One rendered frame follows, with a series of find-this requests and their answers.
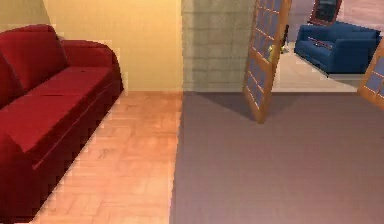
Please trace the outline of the blue sofa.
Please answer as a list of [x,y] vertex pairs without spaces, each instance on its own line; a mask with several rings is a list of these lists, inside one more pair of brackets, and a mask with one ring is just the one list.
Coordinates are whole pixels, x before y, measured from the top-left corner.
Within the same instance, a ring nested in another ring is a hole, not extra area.
[[378,30],[344,22],[302,25],[294,52],[327,74],[363,74],[381,39]]

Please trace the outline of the red sofa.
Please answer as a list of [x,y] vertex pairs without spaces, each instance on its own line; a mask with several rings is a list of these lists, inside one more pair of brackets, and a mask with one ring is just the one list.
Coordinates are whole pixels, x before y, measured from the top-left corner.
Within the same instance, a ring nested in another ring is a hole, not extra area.
[[104,44],[46,24],[0,33],[0,224],[34,218],[122,90]]

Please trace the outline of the dark framed picture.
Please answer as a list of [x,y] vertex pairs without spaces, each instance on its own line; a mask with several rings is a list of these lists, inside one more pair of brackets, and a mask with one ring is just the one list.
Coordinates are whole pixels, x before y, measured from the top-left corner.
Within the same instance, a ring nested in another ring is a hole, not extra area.
[[315,0],[308,22],[328,26],[336,21],[342,0]]

